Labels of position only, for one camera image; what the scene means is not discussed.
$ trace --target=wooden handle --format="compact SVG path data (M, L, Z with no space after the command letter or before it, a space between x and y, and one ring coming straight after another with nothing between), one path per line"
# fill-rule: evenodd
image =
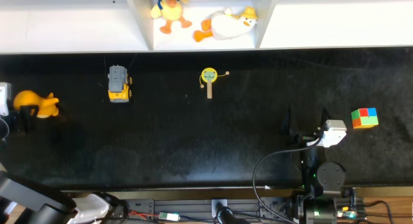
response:
M206 83L206 98L212 99L212 81L208 80Z

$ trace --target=toy truck wheel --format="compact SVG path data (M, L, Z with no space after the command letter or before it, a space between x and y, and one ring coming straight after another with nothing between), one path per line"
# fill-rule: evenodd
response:
M132 83L134 83L132 76L128 75L128 85L132 85Z

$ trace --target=white duck plush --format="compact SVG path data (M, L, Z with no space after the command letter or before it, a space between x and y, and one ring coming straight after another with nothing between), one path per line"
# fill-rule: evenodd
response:
M194 32L194 39L197 42L206 37L214 37L218 40L232 39L251 31L257 24L256 11L252 7L247 7L245 11L236 16L232 14L230 8L224 12L212 14L211 19L201 23L202 30Z

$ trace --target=duck's orange beak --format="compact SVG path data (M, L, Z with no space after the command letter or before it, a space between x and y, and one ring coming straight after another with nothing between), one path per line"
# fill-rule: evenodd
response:
M165 0L169 7L173 8L176 6L177 0Z

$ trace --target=white cable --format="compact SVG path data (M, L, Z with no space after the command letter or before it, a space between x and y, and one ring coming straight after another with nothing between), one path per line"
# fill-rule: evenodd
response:
M3 139L1 139L1 140L3 140L3 141L6 141L6 137L8 137L8 135L10 134L10 128L8 127L7 122L6 122L5 120L3 120L3 118L0 118L0 120L6 125L6 128L7 128L7 134L6 134L6 136L5 136Z

